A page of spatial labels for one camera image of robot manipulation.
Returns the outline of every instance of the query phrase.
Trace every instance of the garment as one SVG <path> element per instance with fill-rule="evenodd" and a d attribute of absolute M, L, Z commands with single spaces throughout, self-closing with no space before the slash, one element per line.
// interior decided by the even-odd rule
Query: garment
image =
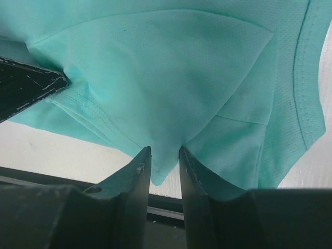
<path fill-rule="evenodd" d="M 150 145 L 156 185 L 186 145 L 239 187 L 275 187 L 324 132 L 317 58 L 331 10 L 329 0 L 2 0 L 2 44 L 26 43 L 70 80 L 12 121 L 130 156 Z M 313 47 L 297 44 L 306 32 Z M 3 47 L 0 55 L 26 58 L 23 46 Z"/>

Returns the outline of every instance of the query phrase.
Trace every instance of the folded fabric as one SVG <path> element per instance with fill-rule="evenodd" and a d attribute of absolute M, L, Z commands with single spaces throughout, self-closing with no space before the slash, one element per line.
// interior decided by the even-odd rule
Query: folded fabric
<path fill-rule="evenodd" d="M 131 156 L 150 145 L 156 185 L 186 145 L 237 186 L 277 186 L 324 132 L 317 67 L 331 10 L 329 0 L 2 0 L 0 55 L 33 63 L 24 42 L 71 83 L 12 120 Z"/>

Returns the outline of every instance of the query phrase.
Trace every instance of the scratched black object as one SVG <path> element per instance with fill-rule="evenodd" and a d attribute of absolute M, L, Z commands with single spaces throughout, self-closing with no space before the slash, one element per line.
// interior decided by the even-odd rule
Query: scratched black object
<path fill-rule="evenodd" d="M 0 123 L 67 85 L 60 72 L 0 57 Z"/>

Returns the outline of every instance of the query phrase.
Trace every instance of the turquoise shirt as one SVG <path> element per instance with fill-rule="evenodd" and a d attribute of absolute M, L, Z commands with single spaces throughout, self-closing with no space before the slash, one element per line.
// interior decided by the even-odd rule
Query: turquoise shirt
<path fill-rule="evenodd" d="M 156 185 L 185 145 L 241 188 L 276 187 L 325 131 L 331 18 L 331 0 L 2 0 L 0 55 L 70 81 L 11 120 L 130 156 L 150 145 Z"/>

